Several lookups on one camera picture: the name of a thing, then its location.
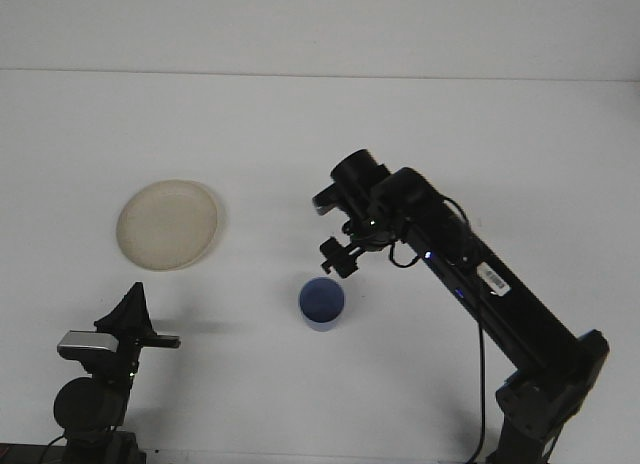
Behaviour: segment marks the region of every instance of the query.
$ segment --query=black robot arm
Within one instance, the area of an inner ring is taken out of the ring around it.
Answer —
[[[319,214],[338,207],[350,244],[320,246],[325,271],[341,277],[356,259],[407,243],[516,366],[496,393],[504,411],[494,464],[546,464],[565,422],[592,388],[609,352],[601,333],[576,338],[470,229],[455,203],[409,168],[390,173],[358,151],[314,197]]]
[[[141,282],[95,326],[95,332],[69,331],[58,344],[61,357],[79,361],[91,375],[66,384],[54,403],[54,417],[67,438],[62,464],[144,464],[135,435],[116,429],[142,349],[177,348],[180,339],[154,331]]]

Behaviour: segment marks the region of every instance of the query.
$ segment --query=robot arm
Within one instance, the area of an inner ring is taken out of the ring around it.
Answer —
[[[331,177],[313,202],[319,214],[338,207],[348,215],[351,242],[320,246],[325,271],[347,277],[364,252],[406,242],[517,368],[496,393],[505,418],[490,462],[546,464],[600,372],[607,341],[596,330],[576,338],[414,170],[391,174],[361,150]]]

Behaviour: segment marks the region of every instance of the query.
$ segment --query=barcode label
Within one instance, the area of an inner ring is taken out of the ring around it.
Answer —
[[[478,266],[477,272],[478,276],[480,276],[491,290],[500,297],[504,296],[511,290],[509,284],[507,284],[496,271],[491,269],[491,266],[486,262],[483,262]]]

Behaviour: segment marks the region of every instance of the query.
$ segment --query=blue cup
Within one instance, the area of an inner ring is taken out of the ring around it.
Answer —
[[[335,327],[344,309],[344,292],[333,279],[317,277],[302,287],[298,304],[305,321],[312,329],[328,331]]]

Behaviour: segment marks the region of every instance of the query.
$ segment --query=paper plate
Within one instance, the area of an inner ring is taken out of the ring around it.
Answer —
[[[118,219],[118,245],[129,260],[155,271],[198,260],[213,240],[218,209],[207,189],[193,181],[160,181],[142,189]]]

